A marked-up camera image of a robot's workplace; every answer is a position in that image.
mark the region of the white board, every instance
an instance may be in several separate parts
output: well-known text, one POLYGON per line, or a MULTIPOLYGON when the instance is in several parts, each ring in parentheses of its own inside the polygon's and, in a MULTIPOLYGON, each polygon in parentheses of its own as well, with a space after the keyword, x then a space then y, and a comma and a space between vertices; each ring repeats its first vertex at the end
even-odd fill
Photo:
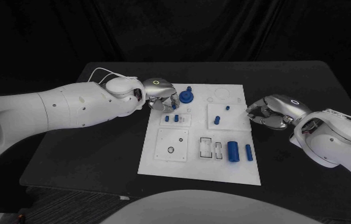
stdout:
POLYGON ((173 117, 172 121, 169 117, 171 123, 166 125, 163 121, 166 113, 150 110, 137 174, 260 185, 250 123, 247 116, 241 116, 241 110, 245 109, 242 86, 222 84, 173 84, 178 94, 186 89, 186 86, 191 86, 194 100, 188 104, 181 103, 179 108, 171 114, 189 115, 189 117, 186 117, 189 118, 189 125, 173 125, 173 117), (222 129, 211 129, 208 127, 208 104, 222 105, 224 109, 225 105, 230 105, 231 111, 227 111, 219 121, 224 127, 222 129), (230 121, 227 121, 228 119, 225 118, 230 117, 225 116, 228 116, 228 114, 231 114, 232 119, 241 121, 241 127, 235 127, 234 129, 227 128, 225 124, 230 125, 230 121), (183 162, 155 159, 159 129, 186 130, 186 160, 183 162), (209 151, 212 153, 208 159, 201 159, 199 157, 199 138, 211 138, 209 151), (228 161, 228 141, 235 141, 238 144, 238 162, 228 161), (253 161, 247 161, 245 144, 248 144, 251 148, 253 161), (221 153, 221 159, 215 159, 215 152, 217 154, 221 153))

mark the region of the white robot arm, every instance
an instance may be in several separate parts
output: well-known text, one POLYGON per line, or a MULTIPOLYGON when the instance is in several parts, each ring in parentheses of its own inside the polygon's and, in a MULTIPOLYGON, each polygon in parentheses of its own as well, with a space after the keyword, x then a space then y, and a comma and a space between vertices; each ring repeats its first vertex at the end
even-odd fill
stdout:
POLYGON ((274 130, 294 126, 290 142, 324 167, 342 165, 351 171, 351 117, 326 109, 312 112, 293 98, 270 95, 245 109, 250 120, 274 130))
POLYGON ((173 86, 160 78, 140 83, 135 77, 122 76, 103 85, 73 83, 44 92, 1 96, 0 154, 34 134, 91 126, 130 115, 145 100, 155 110, 172 111, 179 106, 173 86), (168 97, 172 107, 162 104, 168 97))

